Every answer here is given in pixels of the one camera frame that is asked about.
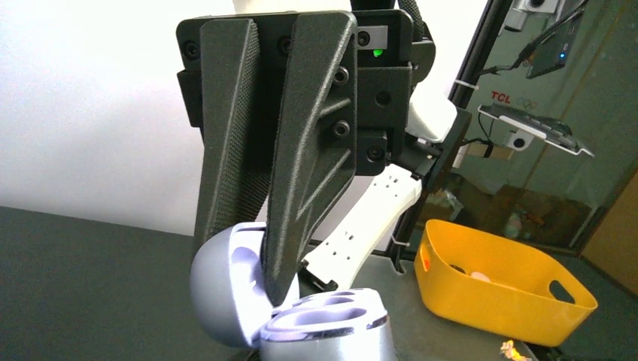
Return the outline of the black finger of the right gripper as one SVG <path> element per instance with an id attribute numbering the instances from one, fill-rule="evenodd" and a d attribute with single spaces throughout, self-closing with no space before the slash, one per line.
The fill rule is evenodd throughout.
<path id="1" fill-rule="evenodd" d="M 280 305 L 318 223 L 354 177 L 357 21 L 346 11 L 294 23 L 276 136 L 262 268 Z"/>
<path id="2" fill-rule="evenodd" d="M 217 233 L 256 220 L 270 175 L 259 157 L 260 43 L 250 18 L 212 20 L 201 28 L 204 156 L 193 249 Z"/>

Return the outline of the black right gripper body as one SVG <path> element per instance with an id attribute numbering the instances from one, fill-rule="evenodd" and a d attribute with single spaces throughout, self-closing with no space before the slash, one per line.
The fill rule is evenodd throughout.
<path id="1" fill-rule="evenodd" d="M 297 43 L 309 60 L 305 76 L 320 71 L 319 60 L 328 55 L 323 45 L 325 33 L 334 33 L 332 13 L 318 13 L 319 23 L 303 39 L 293 33 L 297 12 L 253 14 L 256 29 L 257 88 L 250 91 L 248 134 L 241 147 L 254 156 L 258 169 L 272 166 L 275 133 L 284 92 L 284 78 L 290 51 Z M 391 9 L 354 12 L 357 29 L 348 49 L 357 57 L 355 65 L 341 63 L 333 76 L 325 104 L 321 131 L 324 147 L 339 145 L 347 138 L 356 141 L 356 175 L 380 174 L 399 159 L 404 149 L 408 104 L 413 88 L 429 73 L 435 46 L 428 36 L 416 38 L 413 22 L 405 11 Z M 226 70 L 223 61 L 237 48 L 240 34 L 229 25 L 232 17 L 197 17 L 181 21 L 176 28 L 184 69 L 178 74 L 190 124 L 203 136 L 219 138 L 219 124 L 205 124 L 204 105 L 212 102 L 211 92 L 202 88 L 204 68 L 214 80 Z"/>

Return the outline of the purple charging case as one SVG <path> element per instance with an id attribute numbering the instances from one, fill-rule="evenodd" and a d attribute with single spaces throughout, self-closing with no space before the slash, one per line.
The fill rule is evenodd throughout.
<path id="1" fill-rule="evenodd" d="M 389 313 L 379 293 L 355 288 L 302 297 L 293 280 L 284 302 L 266 295 L 260 264 L 264 222 L 238 223 L 196 252 L 190 295 L 215 341 L 257 350 L 261 360 L 395 360 Z"/>

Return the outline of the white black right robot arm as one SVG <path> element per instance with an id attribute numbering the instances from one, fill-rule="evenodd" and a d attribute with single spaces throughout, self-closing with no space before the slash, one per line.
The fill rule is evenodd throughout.
<path id="1" fill-rule="evenodd" d="M 273 305 L 349 288 L 445 152 L 415 87 L 436 46 L 414 1 L 195 17 L 178 82 L 204 158 L 191 290 L 230 301 L 231 258 Z"/>

